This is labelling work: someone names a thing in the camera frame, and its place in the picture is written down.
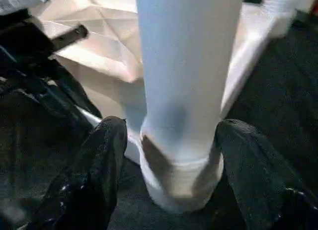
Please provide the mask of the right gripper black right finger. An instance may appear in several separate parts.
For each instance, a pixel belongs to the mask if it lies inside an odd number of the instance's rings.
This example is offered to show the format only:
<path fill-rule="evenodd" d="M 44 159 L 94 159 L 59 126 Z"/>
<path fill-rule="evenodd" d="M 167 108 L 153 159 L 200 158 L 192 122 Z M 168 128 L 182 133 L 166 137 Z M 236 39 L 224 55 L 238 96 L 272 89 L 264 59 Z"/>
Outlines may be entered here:
<path fill-rule="evenodd" d="M 249 230 L 316 230 L 318 199 L 254 126 L 225 119 L 215 130 L 228 182 Z"/>

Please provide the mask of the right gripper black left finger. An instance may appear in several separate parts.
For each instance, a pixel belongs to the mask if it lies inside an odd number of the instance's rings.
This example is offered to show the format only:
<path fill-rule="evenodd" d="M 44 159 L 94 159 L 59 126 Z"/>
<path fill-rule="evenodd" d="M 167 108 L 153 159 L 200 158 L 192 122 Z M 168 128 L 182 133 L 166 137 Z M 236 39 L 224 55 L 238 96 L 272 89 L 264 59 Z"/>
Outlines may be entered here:
<path fill-rule="evenodd" d="M 127 148 L 124 119 L 103 119 L 74 161 L 56 176 L 36 210 L 38 230 L 105 230 L 117 204 Z"/>

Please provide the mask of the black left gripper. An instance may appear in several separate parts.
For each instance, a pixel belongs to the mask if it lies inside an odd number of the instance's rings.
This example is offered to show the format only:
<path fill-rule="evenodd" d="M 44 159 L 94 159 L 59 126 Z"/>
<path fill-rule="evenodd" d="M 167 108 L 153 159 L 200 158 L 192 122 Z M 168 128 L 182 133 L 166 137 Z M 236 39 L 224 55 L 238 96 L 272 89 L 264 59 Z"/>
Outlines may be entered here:
<path fill-rule="evenodd" d="M 0 17 L 0 75 L 21 72 L 36 65 L 55 52 L 87 38 L 82 25 L 49 38 L 26 9 Z M 102 118 L 81 83 L 60 63 L 42 63 L 41 74 L 56 84 L 56 89 L 68 101 Z"/>

